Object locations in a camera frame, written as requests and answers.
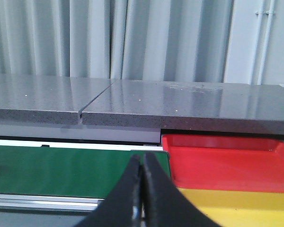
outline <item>granite countertop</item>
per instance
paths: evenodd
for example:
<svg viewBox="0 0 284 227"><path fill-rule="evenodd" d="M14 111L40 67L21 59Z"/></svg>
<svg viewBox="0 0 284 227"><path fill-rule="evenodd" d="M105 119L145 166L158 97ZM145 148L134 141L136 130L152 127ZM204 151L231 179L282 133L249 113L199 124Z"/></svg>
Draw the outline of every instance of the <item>granite countertop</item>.
<svg viewBox="0 0 284 227"><path fill-rule="evenodd" d="M118 80L82 119L86 125L284 134L284 88Z"/></svg>
<svg viewBox="0 0 284 227"><path fill-rule="evenodd" d="M0 74L0 122L284 135L284 88Z"/></svg>
<svg viewBox="0 0 284 227"><path fill-rule="evenodd" d="M0 74L0 121L78 124L113 80Z"/></svg>

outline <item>white strip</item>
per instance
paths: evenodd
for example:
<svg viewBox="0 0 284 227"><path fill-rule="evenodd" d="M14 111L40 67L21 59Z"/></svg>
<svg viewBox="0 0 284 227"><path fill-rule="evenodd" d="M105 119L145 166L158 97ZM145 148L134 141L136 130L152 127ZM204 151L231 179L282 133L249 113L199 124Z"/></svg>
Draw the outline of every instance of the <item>white strip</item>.
<svg viewBox="0 0 284 227"><path fill-rule="evenodd" d="M42 92L40 88L37 87L37 92ZM12 87L11 89L14 89L13 94L17 93L16 88ZM38 97L36 102L43 104L43 100L39 100ZM160 129L0 122L0 136L159 143Z"/></svg>
<svg viewBox="0 0 284 227"><path fill-rule="evenodd" d="M40 141L22 141L22 140L0 140L0 146L40 147L42 145L49 145L52 148L163 151L163 147L156 147L156 146L117 145L117 144L92 144L92 143L91 144L87 144L87 143L59 143L59 142L40 142Z"/></svg>

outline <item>metal bracket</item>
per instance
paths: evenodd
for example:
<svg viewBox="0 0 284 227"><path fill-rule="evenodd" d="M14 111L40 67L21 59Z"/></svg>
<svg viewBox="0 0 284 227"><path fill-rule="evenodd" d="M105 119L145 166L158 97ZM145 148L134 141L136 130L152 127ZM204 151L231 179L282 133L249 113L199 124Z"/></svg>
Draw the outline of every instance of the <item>metal bracket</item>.
<svg viewBox="0 0 284 227"><path fill-rule="evenodd" d="M269 14L275 14L275 11L256 11L255 14L258 16L259 14L265 14L265 15L269 15Z"/></svg>

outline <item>white wall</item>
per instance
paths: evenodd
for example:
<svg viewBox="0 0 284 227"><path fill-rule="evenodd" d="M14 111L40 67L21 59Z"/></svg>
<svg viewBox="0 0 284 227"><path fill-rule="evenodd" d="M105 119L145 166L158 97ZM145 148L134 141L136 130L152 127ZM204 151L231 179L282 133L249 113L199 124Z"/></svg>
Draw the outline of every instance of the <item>white wall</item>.
<svg viewBox="0 0 284 227"><path fill-rule="evenodd" d="M257 83L268 18L268 15L263 15L256 64L252 73L258 20L255 12L260 9L261 2L262 0L234 0L224 82ZM264 10L269 10L269 5L270 0L266 0ZM284 0L275 0L262 84L284 84Z"/></svg>

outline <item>curtain fold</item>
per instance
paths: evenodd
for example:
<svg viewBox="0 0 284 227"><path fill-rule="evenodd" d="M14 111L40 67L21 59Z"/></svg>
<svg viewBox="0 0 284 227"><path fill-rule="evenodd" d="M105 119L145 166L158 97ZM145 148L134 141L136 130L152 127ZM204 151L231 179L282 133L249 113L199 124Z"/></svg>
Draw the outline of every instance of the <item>curtain fold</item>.
<svg viewBox="0 0 284 227"><path fill-rule="evenodd" d="M0 73L221 82L231 0L0 0Z"/></svg>

